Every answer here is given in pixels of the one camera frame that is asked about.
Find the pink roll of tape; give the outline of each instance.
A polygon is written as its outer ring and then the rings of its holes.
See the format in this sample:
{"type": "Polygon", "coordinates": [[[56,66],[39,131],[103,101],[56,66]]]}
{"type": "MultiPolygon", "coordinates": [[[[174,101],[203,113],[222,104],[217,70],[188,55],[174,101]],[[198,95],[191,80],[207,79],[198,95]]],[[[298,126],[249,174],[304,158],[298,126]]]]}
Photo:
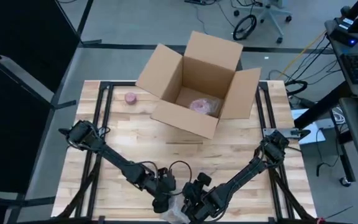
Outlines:
{"type": "Polygon", "coordinates": [[[125,102],[129,105],[135,104],[136,103],[136,94],[135,93],[125,94],[125,102]]]}

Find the pink object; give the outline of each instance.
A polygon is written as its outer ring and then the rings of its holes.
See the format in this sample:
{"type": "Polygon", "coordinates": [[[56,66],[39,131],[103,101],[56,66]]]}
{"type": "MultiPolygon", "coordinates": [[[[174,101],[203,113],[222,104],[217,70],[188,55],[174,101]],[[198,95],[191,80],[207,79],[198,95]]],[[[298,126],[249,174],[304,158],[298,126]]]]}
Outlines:
{"type": "Polygon", "coordinates": [[[190,103],[189,109],[202,114],[210,114],[212,112],[212,105],[207,99],[198,99],[190,103]]]}
{"type": "Polygon", "coordinates": [[[135,93],[127,93],[125,94],[125,102],[129,105],[133,105],[136,103],[136,94],[135,93]]]}

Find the box flap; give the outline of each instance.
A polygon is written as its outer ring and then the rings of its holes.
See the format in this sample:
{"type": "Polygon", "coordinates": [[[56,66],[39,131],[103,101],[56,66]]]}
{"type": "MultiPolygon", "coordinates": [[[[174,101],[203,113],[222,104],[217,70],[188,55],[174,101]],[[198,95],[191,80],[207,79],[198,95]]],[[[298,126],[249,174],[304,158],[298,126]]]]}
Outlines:
{"type": "Polygon", "coordinates": [[[180,54],[162,44],[158,44],[136,81],[136,86],[161,98],[173,74],[179,69],[181,60],[182,56],[180,54]]]}
{"type": "Polygon", "coordinates": [[[152,119],[212,139],[218,119],[160,100],[152,119]]]}
{"type": "Polygon", "coordinates": [[[221,119],[249,118],[260,68],[236,72],[223,105],[221,119]]]}
{"type": "Polygon", "coordinates": [[[241,44],[193,31],[185,56],[236,71],[241,44]]]}

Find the table leg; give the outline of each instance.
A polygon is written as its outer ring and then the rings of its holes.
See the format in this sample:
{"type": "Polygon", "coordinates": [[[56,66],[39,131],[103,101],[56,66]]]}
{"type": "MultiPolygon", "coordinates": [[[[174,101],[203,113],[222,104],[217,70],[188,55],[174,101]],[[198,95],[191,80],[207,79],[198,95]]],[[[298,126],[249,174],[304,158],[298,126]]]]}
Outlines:
{"type": "Polygon", "coordinates": [[[338,141],[340,144],[345,144],[351,140],[353,140],[353,138],[350,131],[345,131],[344,133],[341,133],[338,137],[338,141]]]}
{"type": "Polygon", "coordinates": [[[323,99],[308,111],[304,112],[295,122],[295,127],[299,129],[305,128],[307,125],[316,121],[321,115],[329,111],[332,107],[338,104],[340,98],[350,97],[352,95],[351,89],[346,81],[343,81],[333,91],[328,93],[323,99]]]}
{"type": "MultiPolygon", "coordinates": [[[[335,117],[334,117],[334,113],[333,113],[332,110],[329,110],[329,115],[331,116],[331,119],[334,122],[334,129],[335,129],[337,137],[339,138],[341,136],[341,132],[339,131],[338,126],[335,124],[335,117]]],[[[339,144],[340,150],[342,152],[342,153],[340,153],[339,157],[341,158],[341,162],[342,162],[343,170],[345,172],[346,180],[349,183],[355,182],[356,178],[354,177],[352,165],[351,165],[351,162],[349,160],[349,157],[347,156],[345,146],[343,144],[339,143],[339,142],[338,142],[338,144],[339,144]]]]}

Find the office chair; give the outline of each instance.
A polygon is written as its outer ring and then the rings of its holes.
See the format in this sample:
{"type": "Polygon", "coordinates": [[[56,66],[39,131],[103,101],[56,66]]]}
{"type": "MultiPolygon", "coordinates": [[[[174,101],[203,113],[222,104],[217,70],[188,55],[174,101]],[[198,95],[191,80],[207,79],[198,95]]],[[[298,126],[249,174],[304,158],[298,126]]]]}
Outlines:
{"type": "MultiPolygon", "coordinates": [[[[272,4],[278,6],[282,5],[281,0],[277,0],[275,2],[272,2],[271,0],[263,0],[262,4],[263,4],[262,6],[254,5],[253,7],[252,6],[234,6],[234,7],[238,9],[248,9],[248,10],[251,10],[252,8],[252,11],[261,11],[261,13],[257,16],[257,21],[259,21],[261,24],[264,23],[267,17],[270,18],[274,26],[276,27],[276,30],[280,34],[280,36],[276,40],[276,43],[281,44],[283,42],[284,33],[281,30],[281,27],[278,25],[277,20],[273,15],[287,16],[285,18],[285,22],[290,22],[292,20],[292,13],[290,11],[277,9],[275,8],[276,6],[272,5],[272,4]]],[[[238,10],[234,11],[234,16],[238,16],[238,15],[239,15],[239,11],[238,10]]]]}

